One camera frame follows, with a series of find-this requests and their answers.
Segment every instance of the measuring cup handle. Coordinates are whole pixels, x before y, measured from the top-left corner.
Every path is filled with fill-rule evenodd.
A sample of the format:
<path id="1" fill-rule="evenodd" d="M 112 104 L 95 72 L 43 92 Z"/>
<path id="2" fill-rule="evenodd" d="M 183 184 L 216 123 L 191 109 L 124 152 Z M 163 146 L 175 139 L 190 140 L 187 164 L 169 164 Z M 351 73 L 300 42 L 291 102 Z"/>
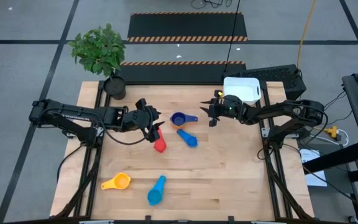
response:
<path id="1" fill-rule="evenodd" d="M 186 122 L 197 122 L 198 118 L 192 115 L 186 115 Z"/>

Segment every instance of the white paper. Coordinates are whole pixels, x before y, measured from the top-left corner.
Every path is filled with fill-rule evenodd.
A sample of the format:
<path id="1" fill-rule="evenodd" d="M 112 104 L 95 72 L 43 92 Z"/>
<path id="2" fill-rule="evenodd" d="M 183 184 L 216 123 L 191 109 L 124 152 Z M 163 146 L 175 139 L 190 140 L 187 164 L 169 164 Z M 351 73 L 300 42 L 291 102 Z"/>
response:
<path id="1" fill-rule="evenodd" d="M 320 157 L 320 153 L 317 150 L 301 149 L 300 152 L 301 152 L 302 163 Z M 315 172 L 314 174 L 316 174 L 321 179 L 326 180 L 326 176 L 323 170 L 319 172 Z M 325 183 L 322 180 L 319 180 L 317 177 L 313 176 L 312 174 L 306 175 L 306 183 L 308 184 L 308 186 L 327 187 L 327 183 Z"/>

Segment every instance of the yellow measuring cup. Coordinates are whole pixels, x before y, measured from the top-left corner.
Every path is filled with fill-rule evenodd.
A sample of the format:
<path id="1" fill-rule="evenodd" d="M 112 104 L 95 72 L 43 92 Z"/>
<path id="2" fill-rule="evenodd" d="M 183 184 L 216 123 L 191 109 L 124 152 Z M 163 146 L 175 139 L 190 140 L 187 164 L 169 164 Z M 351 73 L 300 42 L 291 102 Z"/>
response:
<path id="1" fill-rule="evenodd" d="M 131 178 L 125 173 L 118 173 L 113 179 L 102 183 L 102 190 L 106 189 L 125 189 L 129 186 Z"/>

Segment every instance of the yellow cable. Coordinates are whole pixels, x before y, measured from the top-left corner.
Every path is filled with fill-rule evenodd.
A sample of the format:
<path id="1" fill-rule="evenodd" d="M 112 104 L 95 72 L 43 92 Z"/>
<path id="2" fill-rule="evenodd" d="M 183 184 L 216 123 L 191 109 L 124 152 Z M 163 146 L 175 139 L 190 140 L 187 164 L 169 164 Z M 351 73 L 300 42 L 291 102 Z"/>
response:
<path id="1" fill-rule="evenodd" d="M 313 15 L 313 11 L 314 11 L 315 5 L 316 5 L 316 0 L 313 0 L 313 4 L 311 5 L 311 9 L 310 9 L 310 13 L 309 13 L 309 18 L 308 18 L 308 21 L 306 22 L 305 29 L 304 29 L 304 31 L 303 31 L 301 43 L 299 44 L 298 62 L 296 63 L 296 67 L 298 67 L 298 68 L 299 68 L 299 64 L 300 64 L 300 62 L 301 62 L 300 59 L 301 59 L 301 51 L 302 51 L 303 41 L 304 41 L 304 39 L 305 39 L 306 32 L 308 31 L 309 21 L 310 21 L 310 19 L 311 19 L 311 16 Z"/>

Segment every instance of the potted plant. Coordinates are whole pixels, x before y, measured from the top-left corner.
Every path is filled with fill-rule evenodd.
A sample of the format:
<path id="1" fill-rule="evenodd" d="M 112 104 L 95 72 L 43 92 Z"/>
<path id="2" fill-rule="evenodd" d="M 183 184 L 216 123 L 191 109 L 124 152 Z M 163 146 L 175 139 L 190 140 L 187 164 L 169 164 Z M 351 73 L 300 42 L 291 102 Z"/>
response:
<path id="1" fill-rule="evenodd" d="M 104 90 L 116 100 L 125 97 L 125 82 L 116 75 L 116 70 L 120 70 L 120 64 L 125 59 L 124 44 L 121 36 L 111 29 L 111 24 L 106 28 L 90 30 L 83 37 L 78 34 L 75 41 L 68 43 L 73 47 L 71 56 L 77 63 L 84 66 L 85 71 L 90 71 L 100 75 L 103 73 L 108 79 L 104 82 Z"/>

